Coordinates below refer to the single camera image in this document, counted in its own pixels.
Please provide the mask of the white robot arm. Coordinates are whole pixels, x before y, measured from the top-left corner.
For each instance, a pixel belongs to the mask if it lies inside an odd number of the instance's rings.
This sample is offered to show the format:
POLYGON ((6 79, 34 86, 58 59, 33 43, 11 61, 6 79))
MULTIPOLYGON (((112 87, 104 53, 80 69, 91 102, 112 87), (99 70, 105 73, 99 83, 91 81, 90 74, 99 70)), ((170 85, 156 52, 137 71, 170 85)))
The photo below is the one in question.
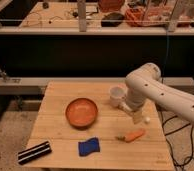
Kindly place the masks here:
POLYGON ((146 63, 130 72, 125 78, 126 104, 137 111, 150 99, 194 125, 194 95, 160 83, 160 76, 161 71, 154 63, 146 63))

